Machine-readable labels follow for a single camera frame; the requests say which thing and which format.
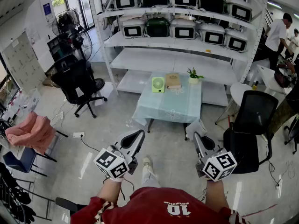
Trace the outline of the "white rectangular table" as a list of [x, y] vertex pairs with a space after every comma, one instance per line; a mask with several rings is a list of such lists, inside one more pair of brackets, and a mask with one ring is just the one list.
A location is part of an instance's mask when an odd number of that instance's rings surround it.
[[275, 96], [276, 93], [287, 95], [292, 90], [292, 87], [281, 87], [274, 78], [275, 71], [267, 67], [257, 65], [257, 74], [261, 77], [266, 86], [265, 93], [268, 93], [272, 96]]

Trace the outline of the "white wiping cloth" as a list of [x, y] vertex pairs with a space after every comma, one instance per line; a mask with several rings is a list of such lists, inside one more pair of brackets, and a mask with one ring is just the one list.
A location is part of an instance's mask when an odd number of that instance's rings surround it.
[[207, 130], [202, 122], [201, 119], [197, 119], [194, 122], [192, 122], [190, 125], [188, 125], [186, 128], [186, 137], [193, 141], [193, 136], [195, 133], [198, 133], [201, 137], [207, 135]]

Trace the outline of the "person's left forearm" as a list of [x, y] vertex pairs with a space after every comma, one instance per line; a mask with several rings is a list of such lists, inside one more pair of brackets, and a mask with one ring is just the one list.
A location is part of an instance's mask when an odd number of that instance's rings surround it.
[[121, 191], [121, 184], [122, 182], [114, 182], [110, 178], [106, 179], [97, 197], [116, 205]]

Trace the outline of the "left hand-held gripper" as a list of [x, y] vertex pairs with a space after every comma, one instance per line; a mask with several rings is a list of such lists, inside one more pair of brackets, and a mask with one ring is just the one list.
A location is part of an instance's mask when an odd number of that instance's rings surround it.
[[126, 173], [133, 174], [138, 161], [134, 157], [141, 149], [145, 138], [142, 129], [132, 130], [120, 135], [114, 146], [101, 149], [94, 159], [94, 164], [107, 177], [123, 177]]

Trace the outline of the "white locker cabinet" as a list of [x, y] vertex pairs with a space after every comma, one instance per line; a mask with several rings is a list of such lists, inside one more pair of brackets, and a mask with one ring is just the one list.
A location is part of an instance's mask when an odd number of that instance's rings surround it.
[[25, 32], [4, 49], [3, 56], [11, 75], [25, 92], [43, 85], [46, 75]]

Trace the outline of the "round white table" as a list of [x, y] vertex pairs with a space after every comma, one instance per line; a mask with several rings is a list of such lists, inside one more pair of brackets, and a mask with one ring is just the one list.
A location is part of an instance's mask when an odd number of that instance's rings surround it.
[[231, 99], [230, 99], [227, 107], [223, 111], [223, 113], [219, 116], [219, 118], [215, 121], [214, 124], [218, 125], [218, 123], [220, 121], [225, 119], [225, 118], [222, 119], [222, 116], [224, 115], [224, 113], [226, 113], [230, 109], [230, 107], [233, 103], [235, 103], [237, 106], [241, 106], [244, 92], [249, 91], [249, 90], [252, 90], [252, 88], [247, 84], [243, 84], [243, 83], [232, 84], [230, 87]]

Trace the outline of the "glass entrance door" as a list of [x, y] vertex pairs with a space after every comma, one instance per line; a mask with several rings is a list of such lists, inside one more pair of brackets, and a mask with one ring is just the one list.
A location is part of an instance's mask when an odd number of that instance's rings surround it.
[[62, 14], [67, 10], [76, 10], [81, 26], [86, 30], [94, 27], [89, 0], [52, 0], [52, 5], [56, 15]]

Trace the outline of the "small green fan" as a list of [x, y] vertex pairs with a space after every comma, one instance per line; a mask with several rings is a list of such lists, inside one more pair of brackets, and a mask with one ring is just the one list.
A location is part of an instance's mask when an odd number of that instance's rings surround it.
[[153, 93], [164, 93], [165, 80], [163, 77], [153, 77], [151, 81]]

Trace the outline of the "green plant in white pot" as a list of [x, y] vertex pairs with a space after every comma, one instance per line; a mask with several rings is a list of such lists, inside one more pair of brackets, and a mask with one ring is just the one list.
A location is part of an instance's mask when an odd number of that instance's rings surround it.
[[200, 79], [203, 79], [203, 75], [198, 75], [195, 68], [189, 69], [187, 73], [189, 74], [189, 83], [190, 84], [198, 84]]

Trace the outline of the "person's right forearm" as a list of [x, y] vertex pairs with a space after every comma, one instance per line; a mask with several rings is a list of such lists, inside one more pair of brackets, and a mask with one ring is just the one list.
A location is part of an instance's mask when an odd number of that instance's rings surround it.
[[222, 180], [217, 182], [207, 181], [205, 204], [216, 212], [219, 212], [224, 207], [229, 209]]

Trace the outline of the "person's light trouser leg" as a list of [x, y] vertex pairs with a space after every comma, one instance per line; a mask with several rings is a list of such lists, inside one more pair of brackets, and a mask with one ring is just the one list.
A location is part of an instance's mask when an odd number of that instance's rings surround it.
[[158, 179], [154, 173], [154, 170], [152, 168], [152, 165], [149, 163], [146, 163], [143, 166], [142, 169], [142, 187], [154, 187], [154, 188], [160, 188], [160, 184], [158, 182]]

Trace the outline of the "dark bag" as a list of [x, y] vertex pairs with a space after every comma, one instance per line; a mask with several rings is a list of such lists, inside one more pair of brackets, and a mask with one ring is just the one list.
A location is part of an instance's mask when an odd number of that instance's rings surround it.
[[288, 88], [296, 84], [296, 76], [290, 69], [276, 68], [274, 78], [282, 88]]

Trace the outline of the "person's red shirt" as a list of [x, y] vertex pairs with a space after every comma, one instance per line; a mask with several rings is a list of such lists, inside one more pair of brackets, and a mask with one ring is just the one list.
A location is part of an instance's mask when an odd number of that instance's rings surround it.
[[71, 216], [71, 224], [250, 224], [235, 210], [216, 212], [183, 190], [144, 187], [118, 207], [99, 197]]

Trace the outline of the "clothes rack with garments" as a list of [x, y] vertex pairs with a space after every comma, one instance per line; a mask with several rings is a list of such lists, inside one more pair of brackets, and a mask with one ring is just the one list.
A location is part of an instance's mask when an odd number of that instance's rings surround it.
[[79, 15], [75, 9], [66, 10], [64, 13], [59, 14], [57, 21], [62, 27], [70, 24], [80, 24]]

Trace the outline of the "black swivel chair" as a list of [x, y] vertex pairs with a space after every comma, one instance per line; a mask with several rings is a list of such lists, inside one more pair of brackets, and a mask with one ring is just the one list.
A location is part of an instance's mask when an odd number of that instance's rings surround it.
[[297, 152], [297, 144], [299, 143], [299, 114], [297, 114], [292, 121], [290, 126], [285, 126], [284, 131], [288, 130], [288, 140], [284, 142], [285, 145], [294, 140], [294, 151], [292, 154]]

